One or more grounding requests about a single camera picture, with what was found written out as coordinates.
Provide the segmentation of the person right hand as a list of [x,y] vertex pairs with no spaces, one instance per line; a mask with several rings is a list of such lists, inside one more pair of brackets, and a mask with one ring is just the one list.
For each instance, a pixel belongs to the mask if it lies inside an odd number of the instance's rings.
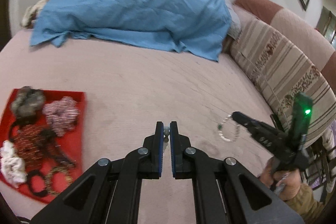
[[278,171],[272,173],[272,164],[274,158],[270,158],[259,180],[267,187],[270,188],[274,182],[276,187],[283,186],[282,192],[278,195],[283,201],[288,201],[294,198],[301,188],[301,175],[298,169],[292,171]]

